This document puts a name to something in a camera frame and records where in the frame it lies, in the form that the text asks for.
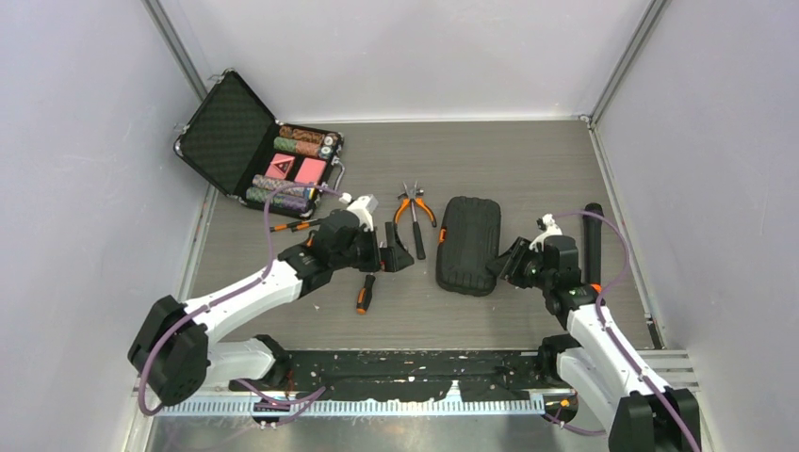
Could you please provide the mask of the black plastic tool case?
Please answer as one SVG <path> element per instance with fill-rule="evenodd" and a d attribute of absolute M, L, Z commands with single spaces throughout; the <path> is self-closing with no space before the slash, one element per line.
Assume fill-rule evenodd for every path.
<path fill-rule="evenodd" d="M 500 205 L 488 199 L 449 200 L 440 227 L 435 279 L 442 289 L 472 297 L 491 294 L 497 277 L 488 265 L 498 256 Z"/>

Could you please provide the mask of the black orange stubby screwdriver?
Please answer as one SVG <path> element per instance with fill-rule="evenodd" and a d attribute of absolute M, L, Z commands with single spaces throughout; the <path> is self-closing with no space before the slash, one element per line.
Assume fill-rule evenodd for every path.
<path fill-rule="evenodd" d="M 356 300 L 356 313 L 365 315 L 373 299 L 373 289 L 376 282 L 374 274 L 367 274 L 363 286 L 361 287 Z"/>

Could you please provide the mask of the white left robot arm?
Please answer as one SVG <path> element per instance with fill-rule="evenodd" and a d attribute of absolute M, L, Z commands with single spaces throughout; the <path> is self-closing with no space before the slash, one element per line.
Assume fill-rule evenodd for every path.
<path fill-rule="evenodd" d="M 128 351 L 129 362 L 163 407 L 178 405 L 200 388 L 232 380 L 281 388 L 290 357 L 266 334 L 240 342 L 226 336 L 255 317 L 301 299 L 329 283 L 335 271 L 398 272 L 414 258 L 385 224 L 386 239 L 354 212 L 335 210 L 315 232 L 276 255 L 265 268 L 210 295 L 157 300 Z"/>

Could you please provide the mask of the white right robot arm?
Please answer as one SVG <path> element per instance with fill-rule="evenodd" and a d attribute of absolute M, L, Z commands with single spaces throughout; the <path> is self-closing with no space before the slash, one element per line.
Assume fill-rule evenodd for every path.
<path fill-rule="evenodd" d="M 688 389 L 677 389 L 648 364 L 619 330 L 601 284 L 601 229 L 617 227 L 596 212 L 578 210 L 584 251 L 558 225 L 538 219 L 540 233 L 519 237 L 503 253 L 469 257 L 490 280 L 542 292 L 546 308 L 564 329 L 537 353 L 538 374 L 550 386 L 573 388 L 602 424 L 611 451 L 699 451 L 700 409 Z"/>

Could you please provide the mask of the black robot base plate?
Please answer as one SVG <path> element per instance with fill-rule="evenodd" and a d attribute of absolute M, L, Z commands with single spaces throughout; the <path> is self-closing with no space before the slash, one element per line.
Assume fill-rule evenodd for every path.
<path fill-rule="evenodd" d="M 530 391 L 569 390 L 540 372 L 528 350 L 291 350 L 283 379 L 253 380 L 262 392 L 293 390 L 322 400 L 439 401 L 453 383 L 463 401 L 523 400 Z"/>

